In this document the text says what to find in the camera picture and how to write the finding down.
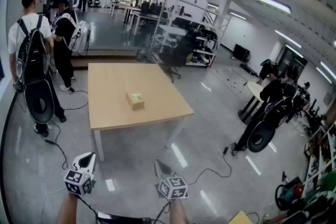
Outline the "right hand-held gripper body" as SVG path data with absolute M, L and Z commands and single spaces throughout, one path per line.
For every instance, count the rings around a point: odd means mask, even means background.
M 160 198 L 166 200 L 186 199 L 188 198 L 188 184 L 183 177 L 162 177 L 157 185 L 157 194 Z

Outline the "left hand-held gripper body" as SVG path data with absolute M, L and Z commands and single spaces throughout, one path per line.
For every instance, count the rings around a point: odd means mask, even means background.
M 86 168 L 71 166 L 64 176 L 67 190 L 72 194 L 80 196 L 90 194 L 95 186 L 94 171 L 95 168 L 93 166 Z

